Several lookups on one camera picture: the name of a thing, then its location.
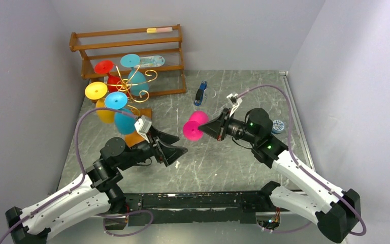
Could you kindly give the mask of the pink wine glass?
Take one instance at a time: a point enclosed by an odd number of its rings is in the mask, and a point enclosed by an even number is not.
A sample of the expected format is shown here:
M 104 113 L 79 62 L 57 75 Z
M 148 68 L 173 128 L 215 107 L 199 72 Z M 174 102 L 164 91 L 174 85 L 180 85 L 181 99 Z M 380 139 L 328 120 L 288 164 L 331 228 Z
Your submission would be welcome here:
M 200 140 L 204 133 L 198 127 L 206 124 L 208 121 L 209 116 L 205 112 L 200 110 L 193 112 L 182 128 L 183 136 L 189 141 Z

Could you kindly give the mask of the clear wine glass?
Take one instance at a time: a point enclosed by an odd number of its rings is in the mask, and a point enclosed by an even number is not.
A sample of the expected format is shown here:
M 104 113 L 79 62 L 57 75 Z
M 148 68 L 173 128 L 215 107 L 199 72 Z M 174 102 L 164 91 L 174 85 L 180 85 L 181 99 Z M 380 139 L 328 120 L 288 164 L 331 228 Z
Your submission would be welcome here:
M 207 103 L 209 100 L 215 98 L 216 95 L 216 90 L 212 88 L 206 88 L 203 92 L 203 103 Z

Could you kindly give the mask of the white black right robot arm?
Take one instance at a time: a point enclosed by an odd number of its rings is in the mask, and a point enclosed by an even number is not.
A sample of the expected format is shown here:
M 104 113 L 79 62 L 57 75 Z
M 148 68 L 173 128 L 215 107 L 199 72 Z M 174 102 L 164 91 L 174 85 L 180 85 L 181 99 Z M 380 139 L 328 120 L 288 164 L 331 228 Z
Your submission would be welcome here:
M 258 198 L 263 210 L 274 207 L 289 210 L 315 224 L 330 241 L 341 243 L 360 222 L 359 193 L 353 189 L 345 191 L 314 172 L 272 134 L 272 127 L 273 121 L 264 109 L 251 109 L 244 120 L 237 120 L 226 108 L 198 130 L 217 141 L 232 136 L 250 143 L 251 152 L 260 163 L 281 173 L 305 193 L 301 195 L 274 182 L 268 183 Z

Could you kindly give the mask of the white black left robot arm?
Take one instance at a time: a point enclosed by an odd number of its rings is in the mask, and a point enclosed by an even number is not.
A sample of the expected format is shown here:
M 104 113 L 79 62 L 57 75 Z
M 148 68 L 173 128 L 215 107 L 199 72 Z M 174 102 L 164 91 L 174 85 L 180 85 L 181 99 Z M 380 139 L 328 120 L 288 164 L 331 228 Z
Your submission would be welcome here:
M 122 171 L 154 157 L 166 166 L 188 149 L 175 146 L 178 136 L 151 127 L 147 140 L 128 146 L 121 137 L 109 139 L 100 157 L 66 187 L 30 207 L 6 211 L 13 243 L 46 243 L 53 234 L 95 215 L 112 215 L 128 209 L 118 185 Z

